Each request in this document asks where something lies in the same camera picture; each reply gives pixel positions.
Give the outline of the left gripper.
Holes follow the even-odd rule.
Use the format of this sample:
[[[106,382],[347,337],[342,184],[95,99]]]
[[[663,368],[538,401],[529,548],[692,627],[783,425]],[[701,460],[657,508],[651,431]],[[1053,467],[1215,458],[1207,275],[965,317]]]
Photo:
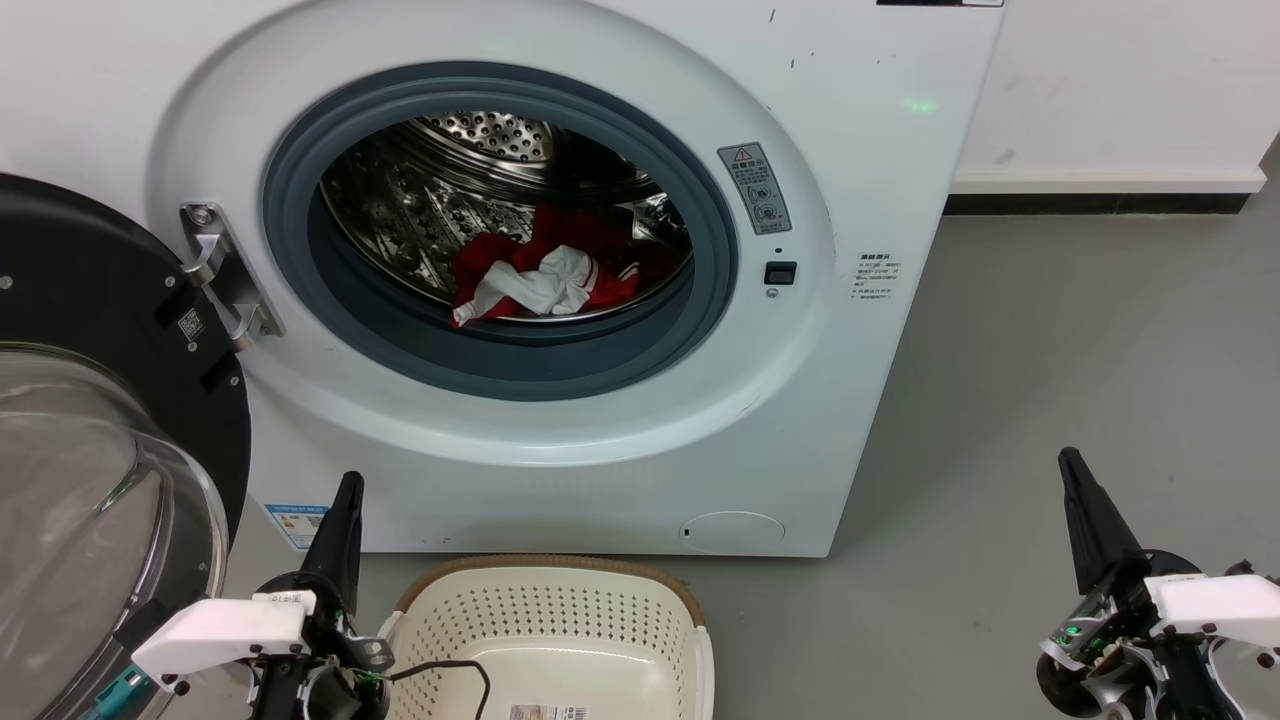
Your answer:
[[[381,637],[358,634],[348,615],[357,614],[364,493],[362,474],[342,477],[302,565],[344,605],[320,591],[200,600],[141,641],[133,665],[170,694],[184,693],[191,675],[241,665],[252,719],[387,717],[394,655]]]

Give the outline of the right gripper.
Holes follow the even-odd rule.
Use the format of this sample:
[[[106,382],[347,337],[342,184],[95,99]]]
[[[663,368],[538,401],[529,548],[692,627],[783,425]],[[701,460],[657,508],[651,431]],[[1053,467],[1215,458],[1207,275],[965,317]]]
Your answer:
[[[1041,643],[1041,694],[1076,719],[1258,717],[1219,656],[1239,644],[1277,666],[1277,580],[1144,552],[1078,448],[1060,450],[1059,471],[1082,601]]]

